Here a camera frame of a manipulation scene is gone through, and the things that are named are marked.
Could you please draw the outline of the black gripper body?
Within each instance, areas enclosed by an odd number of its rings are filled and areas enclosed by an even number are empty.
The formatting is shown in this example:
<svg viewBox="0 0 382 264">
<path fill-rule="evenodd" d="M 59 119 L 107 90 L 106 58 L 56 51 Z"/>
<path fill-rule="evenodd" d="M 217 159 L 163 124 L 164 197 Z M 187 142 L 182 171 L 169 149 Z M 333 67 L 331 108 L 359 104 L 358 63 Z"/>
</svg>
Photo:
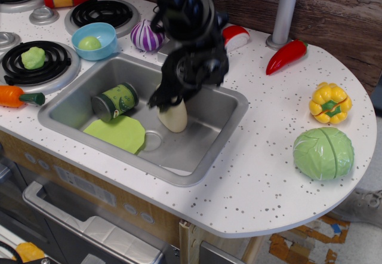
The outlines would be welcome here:
<svg viewBox="0 0 382 264">
<path fill-rule="evenodd" d="M 184 46 L 166 58 L 162 65 L 161 97 L 177 97 L 198 91 L 202 85 L 220 85 L 229 70 L 224 38 L 202 47 Z"/>
</svg>

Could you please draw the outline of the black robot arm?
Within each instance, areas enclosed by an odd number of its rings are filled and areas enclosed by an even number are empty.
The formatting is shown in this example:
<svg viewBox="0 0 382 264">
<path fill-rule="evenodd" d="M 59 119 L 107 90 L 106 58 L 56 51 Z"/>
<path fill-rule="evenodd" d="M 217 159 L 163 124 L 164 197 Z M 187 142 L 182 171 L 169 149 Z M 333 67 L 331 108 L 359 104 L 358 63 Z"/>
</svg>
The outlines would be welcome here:
<svg viewBox="0 0 382 264">
<path fill-rule="evenodd" d="M 161 84 L 148 102 L 150 108 L 165 112 L 204 84 L 219 86 L 224 81 L 229 61 L 223 28 L 229 18 L 215 10 L 213 0 L 156 0 L 156 4 L 151 28 L 180 44 L 166 57 Z"/>
</svg>

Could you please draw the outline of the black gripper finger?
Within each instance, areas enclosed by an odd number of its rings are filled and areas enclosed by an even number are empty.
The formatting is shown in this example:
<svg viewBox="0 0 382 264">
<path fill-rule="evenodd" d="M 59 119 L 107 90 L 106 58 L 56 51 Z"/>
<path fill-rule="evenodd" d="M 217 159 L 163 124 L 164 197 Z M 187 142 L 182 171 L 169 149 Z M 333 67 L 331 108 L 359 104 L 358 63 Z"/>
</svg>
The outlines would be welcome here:
<svg viewBox="0 0 382 264">
<path fill-rule="evenodd" d="M 181 99 L 186 102 L 187 100 L 191 99 L 193 96 L 198 94 L 201 89 L 201 85 L 184 84 L 181 86 L 180 90 Z"/>
<path fill-rule="evenodd" d="M 166 112 L 169 108 L 181 103 L 182 96 L 176 88 L 168 84 L 159 84 L 148 101 L 148 107 L 157 107 L 160 112 Z"/>
</svg>

